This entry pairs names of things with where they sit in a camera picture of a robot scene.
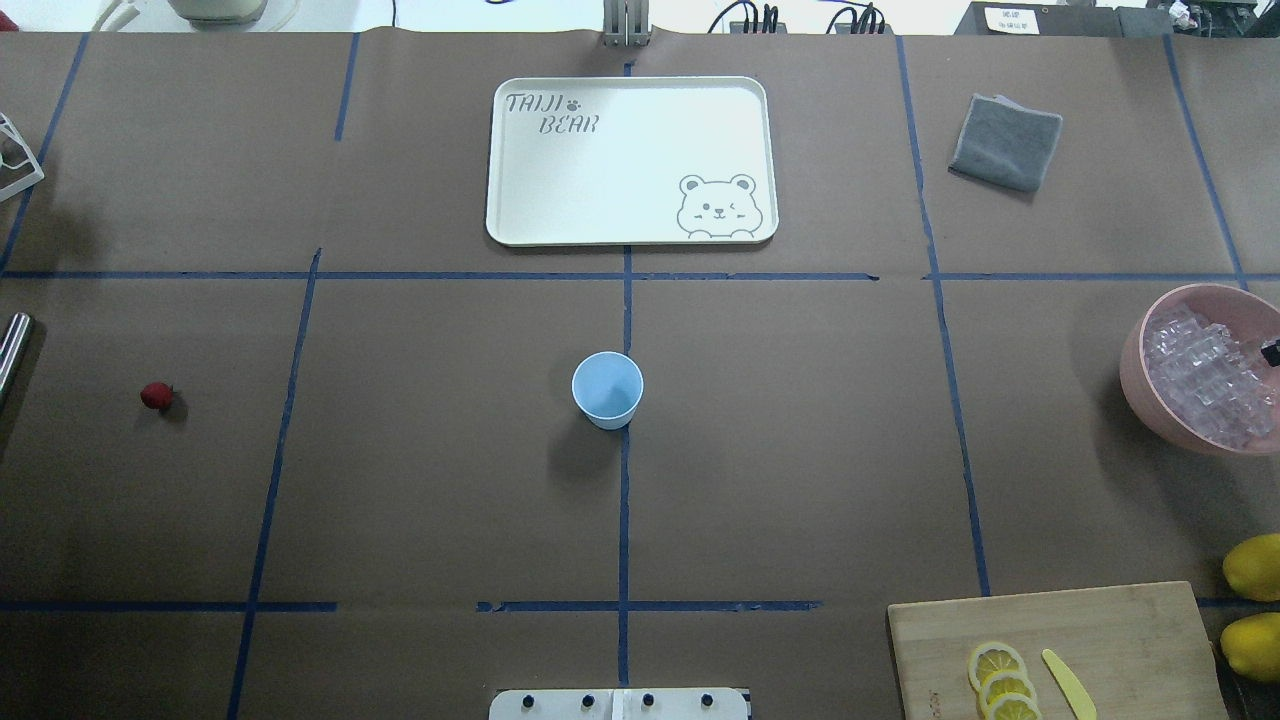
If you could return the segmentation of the ice cubes pile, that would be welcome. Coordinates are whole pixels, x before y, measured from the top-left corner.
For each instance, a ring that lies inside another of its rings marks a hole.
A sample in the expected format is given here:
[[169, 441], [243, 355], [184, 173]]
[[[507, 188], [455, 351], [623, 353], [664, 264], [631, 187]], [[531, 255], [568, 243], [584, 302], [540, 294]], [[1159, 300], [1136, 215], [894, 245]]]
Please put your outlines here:
[[1157, 311], [1143, 334], [1143, 357], [1157, 395], [1198, 436], [1244, 448], [1277, 428], [1277, 382], [1260, 365], [1260, 347], [1277, 338], [1236, 338], [1185, 304]]

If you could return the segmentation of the light blue plastic cup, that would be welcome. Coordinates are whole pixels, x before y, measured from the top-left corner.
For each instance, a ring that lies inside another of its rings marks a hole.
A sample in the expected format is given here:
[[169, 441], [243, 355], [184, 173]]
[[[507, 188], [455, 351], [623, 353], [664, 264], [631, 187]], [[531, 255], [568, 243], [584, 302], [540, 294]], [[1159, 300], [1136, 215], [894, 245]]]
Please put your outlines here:
[[639, 365], [625, 354], [602, 351], [585, 357], [571, 379], [571, 395], [588, 420], [620, 430], [635, 416], [645, 392]]

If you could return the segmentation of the pink bowl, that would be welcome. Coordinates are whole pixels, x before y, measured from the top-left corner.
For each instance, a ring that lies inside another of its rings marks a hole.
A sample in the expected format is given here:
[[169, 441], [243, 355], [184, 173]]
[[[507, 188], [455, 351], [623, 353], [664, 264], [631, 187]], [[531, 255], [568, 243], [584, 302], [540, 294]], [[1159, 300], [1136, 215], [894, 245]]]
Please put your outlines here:
[[[1157, 395], [1143, 357], [1143, 334], [1157, 311], [1178, 304], [1185, 304], [1210, 322], [1222, 323], [1239, 340], [1263, 336], [1277, 338], [1277, 307], [1244, 290], [1211, 283], [1175, 288], [1146, 311], [1124, 345], [1119, 378], [1130, 407], [1152, 432], [1183, 448], [1217, 456], [1276, 454], [1277, 428], [1261, 439], [1248, 442], [1244, 448], [1229, 448], [1194, 433]], [[1267, 378], [1277, 382], [1277, 369], [1271, 370]]]

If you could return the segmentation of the yellow lemon top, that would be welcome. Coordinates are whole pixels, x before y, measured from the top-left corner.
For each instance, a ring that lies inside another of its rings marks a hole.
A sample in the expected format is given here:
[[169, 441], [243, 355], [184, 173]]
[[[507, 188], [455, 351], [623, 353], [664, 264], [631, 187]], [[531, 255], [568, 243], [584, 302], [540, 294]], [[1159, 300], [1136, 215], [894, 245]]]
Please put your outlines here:
[[1221, 569], [1235, 594], [1254, 602], [1277, 602], [1279, 533], [1244, 539], [1224, 556]]

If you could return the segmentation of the yellow lemon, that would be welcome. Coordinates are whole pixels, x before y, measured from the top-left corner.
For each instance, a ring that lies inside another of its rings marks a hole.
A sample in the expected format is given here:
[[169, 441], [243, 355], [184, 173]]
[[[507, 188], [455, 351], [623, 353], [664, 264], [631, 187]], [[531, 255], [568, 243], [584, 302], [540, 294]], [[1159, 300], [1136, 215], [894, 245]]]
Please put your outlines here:
[[1279, 683], [1279, 612], [1258, 612], [1230, 623], [1220, 634], [1219, 647], [1236, 675]]
[[1244, 539], [1224, 556], [1221, 569], [1235, 594], [1254, 602], [1277, 602], [1279, 533]]

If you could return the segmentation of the yellow lemon far left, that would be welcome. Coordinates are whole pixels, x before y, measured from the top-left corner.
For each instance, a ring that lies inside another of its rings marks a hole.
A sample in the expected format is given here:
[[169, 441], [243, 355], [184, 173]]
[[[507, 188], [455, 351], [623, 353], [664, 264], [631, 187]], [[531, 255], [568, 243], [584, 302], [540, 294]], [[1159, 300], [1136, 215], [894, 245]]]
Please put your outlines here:
[[1236, 675], [1279, 683], [1279, 612], [1258, 612], [1230, 623], [1220, 634], [1219, 647]]

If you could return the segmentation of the wooden cutting board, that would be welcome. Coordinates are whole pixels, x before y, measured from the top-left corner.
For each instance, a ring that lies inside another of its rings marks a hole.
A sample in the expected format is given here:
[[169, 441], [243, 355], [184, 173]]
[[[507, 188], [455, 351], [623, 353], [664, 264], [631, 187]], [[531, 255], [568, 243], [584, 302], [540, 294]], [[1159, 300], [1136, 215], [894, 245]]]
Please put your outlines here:
[[887, 619], [904, 714], [978, 719], [968, 659], [998, 641], [1027, 661], [1047, 719], [1070, 719], [1042, 652], [1078, 676], [1102, 719], [1225, 719], [1213, 651], [1187, 582], [896, 603]]

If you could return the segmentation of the grey folded cloth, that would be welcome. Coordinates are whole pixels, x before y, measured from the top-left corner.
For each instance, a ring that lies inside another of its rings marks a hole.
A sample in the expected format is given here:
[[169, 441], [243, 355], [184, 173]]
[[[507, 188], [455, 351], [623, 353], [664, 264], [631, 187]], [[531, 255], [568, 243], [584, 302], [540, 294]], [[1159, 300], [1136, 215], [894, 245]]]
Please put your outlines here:
[[1062, 135], [1057, 113], [1025, 108], [1004, 95], [975, 94], [948, 169], [1006, 190], [1041, 190]]

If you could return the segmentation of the yellow plastic knife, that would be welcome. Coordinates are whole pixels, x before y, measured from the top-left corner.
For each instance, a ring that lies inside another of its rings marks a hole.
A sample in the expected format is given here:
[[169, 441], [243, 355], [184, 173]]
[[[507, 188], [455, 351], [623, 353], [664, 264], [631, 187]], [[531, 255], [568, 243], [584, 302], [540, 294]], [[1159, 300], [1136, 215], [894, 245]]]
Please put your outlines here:
[[1041, 657], [1073, 716], [1080, 720], [1097, 720], [1100, 715], [1091, 693], [1060, 655], [1051, 648], [1044, 648], [1041, 651]]

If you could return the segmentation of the lemon slices row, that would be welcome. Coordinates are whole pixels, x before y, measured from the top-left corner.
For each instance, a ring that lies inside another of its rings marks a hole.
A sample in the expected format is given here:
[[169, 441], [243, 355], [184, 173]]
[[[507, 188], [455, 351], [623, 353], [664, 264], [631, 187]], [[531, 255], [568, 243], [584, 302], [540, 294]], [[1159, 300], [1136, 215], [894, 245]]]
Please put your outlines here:
[[1024, 657], [1010, 644], [987, 641], [975, 646], [966, 674], [980, 719], [1043, 719], [1038, 691]]

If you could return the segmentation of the black box with label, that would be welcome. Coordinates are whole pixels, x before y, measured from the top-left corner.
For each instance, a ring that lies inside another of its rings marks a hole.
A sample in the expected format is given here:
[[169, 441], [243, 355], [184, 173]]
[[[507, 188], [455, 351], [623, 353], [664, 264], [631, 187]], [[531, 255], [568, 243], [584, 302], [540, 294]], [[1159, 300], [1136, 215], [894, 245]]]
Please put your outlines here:
[[954, 35], [1148, 38], [1172, 31], [1172, 18], [1161, 9], [974, 1], [960, 15]]

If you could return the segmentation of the black power strip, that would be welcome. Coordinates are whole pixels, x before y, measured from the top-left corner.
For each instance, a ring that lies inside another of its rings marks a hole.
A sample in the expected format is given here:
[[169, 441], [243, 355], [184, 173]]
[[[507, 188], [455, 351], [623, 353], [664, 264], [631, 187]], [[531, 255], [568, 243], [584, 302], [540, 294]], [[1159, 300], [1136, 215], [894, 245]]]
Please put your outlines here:
[[707, 26], [709, 35], [891, 35], [884, 9], [873, 1], [727, 1]]

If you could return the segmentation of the cream bear serving tray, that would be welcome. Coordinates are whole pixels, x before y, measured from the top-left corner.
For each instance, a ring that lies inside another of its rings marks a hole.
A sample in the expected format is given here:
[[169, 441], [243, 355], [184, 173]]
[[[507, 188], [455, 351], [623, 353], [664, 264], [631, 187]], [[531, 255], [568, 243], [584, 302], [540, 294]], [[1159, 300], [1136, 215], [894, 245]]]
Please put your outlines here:
[[494, 92], [485, 225], [500, 245], [760, 243], [778, 224], [754, 78], [518, 77]]

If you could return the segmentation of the red strawberry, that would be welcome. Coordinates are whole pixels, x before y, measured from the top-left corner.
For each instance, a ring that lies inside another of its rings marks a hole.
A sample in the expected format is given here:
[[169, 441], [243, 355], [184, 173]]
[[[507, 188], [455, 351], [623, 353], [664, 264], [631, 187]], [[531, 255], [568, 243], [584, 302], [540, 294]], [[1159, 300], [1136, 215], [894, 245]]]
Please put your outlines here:
[[177, 401], [177, 392], [165, 382], [152, 382], [140, 391], [140, 401], [147, 409], [168, 413]]

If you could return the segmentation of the striped muddler stick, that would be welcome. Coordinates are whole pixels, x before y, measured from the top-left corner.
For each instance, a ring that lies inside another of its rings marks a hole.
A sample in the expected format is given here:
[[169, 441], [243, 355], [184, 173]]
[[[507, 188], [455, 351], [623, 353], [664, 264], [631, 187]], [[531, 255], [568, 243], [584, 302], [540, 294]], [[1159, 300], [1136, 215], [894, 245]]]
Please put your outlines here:
[[1, 407], [10, 388], [29, 338], [33, 319], [28, 313], [15, 313], [5, 329], [1, 342]]

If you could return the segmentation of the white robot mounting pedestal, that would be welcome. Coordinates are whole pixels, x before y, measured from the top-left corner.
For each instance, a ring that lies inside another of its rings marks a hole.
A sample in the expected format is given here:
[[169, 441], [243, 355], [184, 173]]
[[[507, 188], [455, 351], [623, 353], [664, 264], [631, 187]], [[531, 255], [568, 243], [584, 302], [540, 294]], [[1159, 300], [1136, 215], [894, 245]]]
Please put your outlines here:
[[746, 691], [730, 687], [508, 689], [489, 719], [751, 719]]

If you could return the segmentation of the aluminium frame post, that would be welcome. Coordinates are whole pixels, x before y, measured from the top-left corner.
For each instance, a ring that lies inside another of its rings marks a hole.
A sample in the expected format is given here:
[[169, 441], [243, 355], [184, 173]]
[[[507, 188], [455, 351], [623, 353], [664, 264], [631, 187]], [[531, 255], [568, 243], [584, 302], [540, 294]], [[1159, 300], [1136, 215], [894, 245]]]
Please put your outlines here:
[[602, 3], [602, 45], [605, 47], [644, 47], [652, 41], [652, 3], [648, 0], [604, 0]]

